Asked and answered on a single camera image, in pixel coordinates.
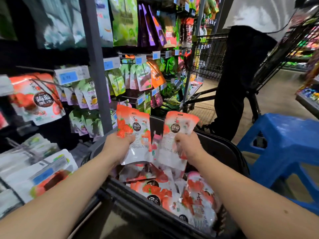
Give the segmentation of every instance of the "blue plastic stool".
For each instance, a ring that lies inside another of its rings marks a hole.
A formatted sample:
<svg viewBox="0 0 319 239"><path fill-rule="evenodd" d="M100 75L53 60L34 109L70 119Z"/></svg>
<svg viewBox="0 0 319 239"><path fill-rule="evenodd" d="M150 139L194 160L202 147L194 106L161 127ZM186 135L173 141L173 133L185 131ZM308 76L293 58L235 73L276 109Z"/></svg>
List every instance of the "blue plastic stool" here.
<svg viewBox="0 0 319 239"><path fill-rule="evenodd" d="M268 142L265 149L253 146L253 141L260 131ZM241 151L260 155L251 166L250 177L267 188L279 177L287 179L291 174L297 174L314 202L292 201L319 215L319 188L300 165L307 163L319 166L319 122L279 114L264 114L258 118L237 147Z"/></svg>

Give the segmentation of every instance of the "shopping cart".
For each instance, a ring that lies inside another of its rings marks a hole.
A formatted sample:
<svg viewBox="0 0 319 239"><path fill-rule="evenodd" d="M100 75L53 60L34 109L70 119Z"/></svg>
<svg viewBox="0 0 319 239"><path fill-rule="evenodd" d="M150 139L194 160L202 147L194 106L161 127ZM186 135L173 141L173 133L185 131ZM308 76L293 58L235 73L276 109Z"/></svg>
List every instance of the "shopping cart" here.
<svg viewBox="0 0 319 239"><path fill-rule="evenodd" d="M246 91L246 97L253 112L253 122L261 114L256 98L259 90L290 60L291 56L295 55L299 50L298 44L301 41L312 39L316 35L313 30L319 26L318 18L319 11L310 19L291 27L290 31L286 33L281 42L268 54L268 57L256 72L250 89ZM188 65L188 72L202 78L219 81L223 69L226 41L227 34L198 36L197 41L193 42L192 53L186 63ZM214 100L215 95L199 97L216 90L217 88L213 88L194 94L190 100L184 103L183 112L188 112L188 109L194 109L195 103Z"/></svg>

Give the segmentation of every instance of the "black shopping basket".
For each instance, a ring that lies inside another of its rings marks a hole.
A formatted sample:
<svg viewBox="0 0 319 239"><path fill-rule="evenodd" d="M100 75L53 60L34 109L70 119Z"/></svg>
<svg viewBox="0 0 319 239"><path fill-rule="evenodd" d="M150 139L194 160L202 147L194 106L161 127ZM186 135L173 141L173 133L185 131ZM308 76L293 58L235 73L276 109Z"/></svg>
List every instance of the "black shopping basket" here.
<svg viewBox="0 0 319 239"><path fill-rule="evenodd" d="M253 122L261 114L256 94L291 59L291 56L294 56L295 52L299 50L298 44L301 41L314 38L316 32L313 30L318 27L318 16L319 14L316 12L301 24L290 27L290 31L269 53L256 72L250 89L246 92L253 112ZM187 62L188 72L202 78L219 81L223 69L226 42L227 34L199 36L197 41L193 42L192 53ZM217 88L212 88L194 94L189 101L185 102L183 112L187 112L188 108L193 109L197 102L214 100L215 95L203 98L199 98L199 96L216 90Z"/></svg>
<svg viewBox="0 0 319 239"><path fill-rule="evenodd" d="M156 131L157 134L163 133L164 120L151 116L150 124L152 135L154 131ZM216 157L235 171L245 176L249 175L247 164L235 145L223 138L201 133L200 131L197 131L197 134L203 148L210 155ZM91 158L94 158L101 152L103 145L103 139L93 145L94 151L91 154ZM240 231L222 206L218 213L218 221L214 227L217 234L210 236L203 234L177 216L153 204L147 198L111 177L102 185L98 197L102 204L106 204L105 207L107 207L103 209L105 210L105 212L102 213L103 218L98 219L98 221L101 221L99 223L103 224L100 227L104 226L107 217L110 212L113 211L113 213L120 215L125 221L131 224L133 228L138 228L138 231L143 234L145 238L230 238L230 236L234 236Z"/></svg>

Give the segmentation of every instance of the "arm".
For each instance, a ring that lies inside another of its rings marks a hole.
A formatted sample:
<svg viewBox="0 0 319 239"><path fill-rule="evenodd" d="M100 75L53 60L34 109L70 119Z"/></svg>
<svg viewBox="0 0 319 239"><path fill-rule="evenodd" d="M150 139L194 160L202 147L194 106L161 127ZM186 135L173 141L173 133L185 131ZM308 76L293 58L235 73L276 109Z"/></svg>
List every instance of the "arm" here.
<svg viewBox="0 0 319 239"><path fill-rule="evenodd" d="M67 238L109 172L125 157L134 136L106 138L102 152L40 197L0 221L0 238Z"/></svg>
<svg viewBox="0 0 319 239"><path fill-rule="evenodd" d="M210 156L196 133L176 140L249 239L319 235L319 217Z"/></svg>

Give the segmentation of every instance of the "forearm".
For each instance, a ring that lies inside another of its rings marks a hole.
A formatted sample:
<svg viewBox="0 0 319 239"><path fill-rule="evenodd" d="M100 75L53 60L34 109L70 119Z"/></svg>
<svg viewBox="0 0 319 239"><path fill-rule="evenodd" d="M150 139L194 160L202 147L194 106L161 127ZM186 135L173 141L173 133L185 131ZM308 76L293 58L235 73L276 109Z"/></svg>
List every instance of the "forearm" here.
<svg viewBox="0 0 319 239"><path fill-rule="evenodd" d="M109 163L109 159L98 155L66 180L5 217L0 221L0 237L67 238L112 169L113 164Z"/></svg>
<svg viewBox="0 0 319 239"><path fill-rule="evenodd" d="M249 239L314 238L319 217L212 156L196 166Z"/></svg>

